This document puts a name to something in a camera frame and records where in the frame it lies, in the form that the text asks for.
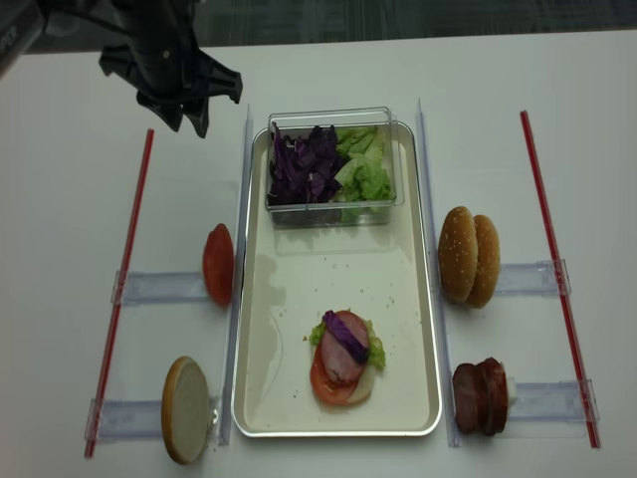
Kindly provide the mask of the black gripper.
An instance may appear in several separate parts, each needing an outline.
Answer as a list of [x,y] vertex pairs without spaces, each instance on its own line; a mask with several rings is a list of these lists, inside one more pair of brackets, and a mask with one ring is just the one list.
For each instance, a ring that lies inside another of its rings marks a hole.
[[149,109],[170,129],[179,131],[183,115],[205,138],[209,100],[226,96],[238,103],[241,75],[198,48],[189,26],[174,20],[125,19],[126,43],[104,48],[99,64],[105,75],[117,75],[143,94]]

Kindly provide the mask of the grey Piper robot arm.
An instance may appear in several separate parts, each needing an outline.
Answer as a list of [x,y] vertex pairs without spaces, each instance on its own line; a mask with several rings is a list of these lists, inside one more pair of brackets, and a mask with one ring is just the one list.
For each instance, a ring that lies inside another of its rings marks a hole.
[[194,1],[112,1],[115,20],[93,13],[96,1],[3,1],[1,73],[43,35],[68,35],[80,20],[124,38],[102,49],[99,66],[136,90],[137,103],[172,130],[189,119],[201,138],[209,126],[209,100],[241,100],[241,74],[200,50]]

